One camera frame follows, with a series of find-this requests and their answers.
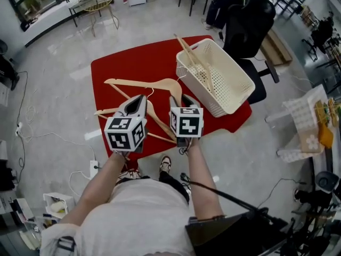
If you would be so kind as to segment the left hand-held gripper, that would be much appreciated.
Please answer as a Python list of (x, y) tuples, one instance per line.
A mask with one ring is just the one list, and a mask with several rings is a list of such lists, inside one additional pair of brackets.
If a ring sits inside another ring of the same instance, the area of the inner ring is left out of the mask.
[(142, 152), (147, 136), (146, 112), (147, 97), (140, 94), (123, 102), (118, 111), (107, 119), (104, 134), (111, 151)]

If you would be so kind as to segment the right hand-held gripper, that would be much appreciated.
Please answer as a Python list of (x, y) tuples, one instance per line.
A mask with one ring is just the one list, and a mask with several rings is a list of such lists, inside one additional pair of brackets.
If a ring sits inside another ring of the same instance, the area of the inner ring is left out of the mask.
[(204, 128), (204, 110), (193, 97), (182, 94), (184, 108), (180, 107), (175, 98), (169, 97), (170, 129), (176, 136), (178, 147), (185, 147), (188, 139), (200, 138)]

